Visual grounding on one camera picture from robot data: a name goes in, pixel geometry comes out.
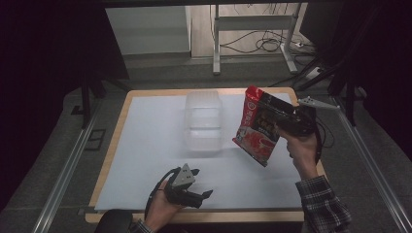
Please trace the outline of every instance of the black device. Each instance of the black device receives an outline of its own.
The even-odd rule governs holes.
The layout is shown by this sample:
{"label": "black device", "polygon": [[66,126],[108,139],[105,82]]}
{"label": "black device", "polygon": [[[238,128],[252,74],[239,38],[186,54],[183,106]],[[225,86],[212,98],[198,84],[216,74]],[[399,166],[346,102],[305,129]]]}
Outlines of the black device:
{"label": "black device", "polygon": [[[310,105],[311,107],[304,105],[309,101],[313,104]],[[307,137],[315,133],[317,139],[316,162],[318,163],[322,154],[321,134],[316,122],[316,107],[319,104],[314,104],[312,99],[306,100],[306,102],[294,107],[292,104],[267,93],[263,93],[259,101],[265,108],[271,110],[273,114],[271,117],[275,119],[276,125],[289,134],[296,137]]]}
{"label": "black device", "polygon": [[175,168],[170,170],[164,177],[157,183],[149,196],[148,203],[146,204],[145,217],[148,214],[149,208],[152,204],[152,200],[155,197],[155,193],[163,183],[163,181],[173,174],[167,181],[164,193],[167,201],[172,204],[182,205],[186,207],[199,208],[204,199],[207,199],[212,194],[213,190],[205,191],[202,194],[197,194],[188,191],[188,188],[195,182],[194,176],[199,173],[199,169],[191,170],[187,163],[181,168]]}

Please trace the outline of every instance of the aluminum rail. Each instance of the aluminum rail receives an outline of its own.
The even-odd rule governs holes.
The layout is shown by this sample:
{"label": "aluminum rail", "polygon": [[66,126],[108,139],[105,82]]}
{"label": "aluminum rail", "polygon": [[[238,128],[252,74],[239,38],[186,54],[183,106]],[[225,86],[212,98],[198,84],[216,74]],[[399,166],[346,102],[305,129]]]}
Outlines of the aluminum rail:
{"label": "aluminum rail", "polygon": [[83,149],[85,148],[88,136],[90,135],[94,122],[96,121],[96,117],[100,110],[102,101],[103,100],[101,99],[95,100],[95,103],[92,107],[90,122],[88,123],[86,128],[83,129],[80,133],[76,145],[73,147],[72,152],[67,158],[67,161],[64,164],[64,167],[61,170],[60,175],[58,176],[58,179],[55,182],[53,189],[51,190],[51,194],[49,195],[49,198],[46,201],[46,204],[43,207],[43,210],[40,213],[39,218],[37,219],[37,222],[32,231],[33,233],[45,233],[49,231],[55,213],[57,212],[58,206],[61,203],[66,188],[73,176],[73,173],[82,155]]}
{"label": "aluminum rail", "polygon": [[[332,98],[332,101],[335,105],[344,106],[339,99]],[[338,113],[345,129],[348,131],[351,139],[355,143],[357,151],[360,154],[360,159],[364,163],[370,177],[374,181],[376,188],[381,194],[381,197],[387,205],[400,232],[412,232],[412,224],[409,216],[407,215],[405,209],[397,198],[395,192],[392,190],[388,181],[385,179],[385,176],[382,174],[381,170],[376,164],[373,155],[364,143],[358,129],[352,126],[351,122],[349,122],[345,114],[342,112],[342,109]]]}

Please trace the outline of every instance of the stacked plastic container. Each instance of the stacked plastic container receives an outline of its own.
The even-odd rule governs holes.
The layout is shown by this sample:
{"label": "stacked plastic container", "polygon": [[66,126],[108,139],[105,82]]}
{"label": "stacked plastic container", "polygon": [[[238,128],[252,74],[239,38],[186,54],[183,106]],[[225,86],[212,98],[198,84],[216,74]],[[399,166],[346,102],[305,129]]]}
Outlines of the stacked plastic container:
{"label": "stacked plastic container", "polygon": [[222,148],[222,100],[216,90],[192,91],[187,95],[185,139],[190,150]]}

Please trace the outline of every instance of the plaid shirt sleeve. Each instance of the plaid shirt sleeve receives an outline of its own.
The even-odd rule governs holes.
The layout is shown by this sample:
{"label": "plaid shirt sleeve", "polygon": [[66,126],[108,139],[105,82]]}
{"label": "plaid shirt sleeve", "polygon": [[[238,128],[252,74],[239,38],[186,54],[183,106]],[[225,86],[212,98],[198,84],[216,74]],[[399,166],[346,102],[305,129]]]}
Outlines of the plaid shirt sleeve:
{"label": "plaid shirt sleeve", "polygon": [[143,221],[142,219],[137,220],[130,228],[130,233],[154,233]]}
{"label": "plaid shirt sleeve", "polygon": [[351,214],[325,176],[296,183],[309,232],[349,232]]}

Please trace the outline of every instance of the red snack bag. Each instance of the red snack bag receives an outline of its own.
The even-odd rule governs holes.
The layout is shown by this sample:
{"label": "red snack bag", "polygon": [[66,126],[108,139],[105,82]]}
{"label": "red snack bag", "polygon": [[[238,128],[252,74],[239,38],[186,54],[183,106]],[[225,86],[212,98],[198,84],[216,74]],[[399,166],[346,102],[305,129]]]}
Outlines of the red snack bag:
{"label": "red snack bag", "polygon": [[245,92],[243,116],[233,142],[247,152],[263,167],[267,166],[272,151],[279,140],[275,128],[275,113],[270,108],[272,95],[255,86]]}

